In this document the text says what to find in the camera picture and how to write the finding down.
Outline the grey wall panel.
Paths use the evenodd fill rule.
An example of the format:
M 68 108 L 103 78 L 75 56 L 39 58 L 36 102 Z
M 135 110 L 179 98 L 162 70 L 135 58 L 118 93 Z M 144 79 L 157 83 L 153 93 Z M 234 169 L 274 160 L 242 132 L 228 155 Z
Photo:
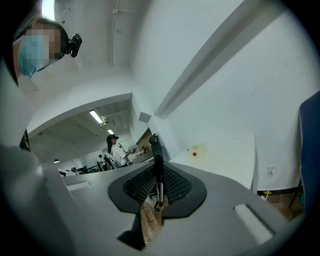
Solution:
M 138 120 L 146 124 L 150 121 L 150 118 L 151 115 L 143 111 L 141 111 L 138 116 Z

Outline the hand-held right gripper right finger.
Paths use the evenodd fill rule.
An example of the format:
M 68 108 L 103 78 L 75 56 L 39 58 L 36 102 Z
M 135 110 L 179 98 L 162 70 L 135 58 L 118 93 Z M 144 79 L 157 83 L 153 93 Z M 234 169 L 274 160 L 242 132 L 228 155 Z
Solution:
M 287 221 L 270 203 L 233 179 L 176 164 L 207 190 L 189 217 L 167 219 L 146 248 L 149 256 L 293 256 L 285 243 L 303 221 Z

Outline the blue chair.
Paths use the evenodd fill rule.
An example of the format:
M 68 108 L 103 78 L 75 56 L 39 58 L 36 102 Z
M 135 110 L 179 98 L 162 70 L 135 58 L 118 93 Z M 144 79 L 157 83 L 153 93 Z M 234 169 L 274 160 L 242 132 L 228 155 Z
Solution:
M 320 197 L 320 91 L 299 108 L 300 176 L 304 193 L 304 212 L 310 213 Z

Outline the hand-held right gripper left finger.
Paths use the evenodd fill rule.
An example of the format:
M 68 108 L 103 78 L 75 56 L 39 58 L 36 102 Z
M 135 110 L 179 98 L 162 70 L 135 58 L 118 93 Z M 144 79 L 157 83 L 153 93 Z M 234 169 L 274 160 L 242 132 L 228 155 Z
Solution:
M 0 144 L 0 218 L 11 256 L 156 256 L 110 237 L 88 218 L 53 165 Z

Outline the blue face mask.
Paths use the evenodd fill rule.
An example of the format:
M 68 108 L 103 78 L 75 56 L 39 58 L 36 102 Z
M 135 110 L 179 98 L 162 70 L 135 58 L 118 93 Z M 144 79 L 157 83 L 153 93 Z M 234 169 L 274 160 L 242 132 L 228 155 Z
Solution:
M 47 35 L 24 35 L 20 40 L 18 70 L 28 78 L 39 72 L 53 59 L 50 58 L 50 41 Z

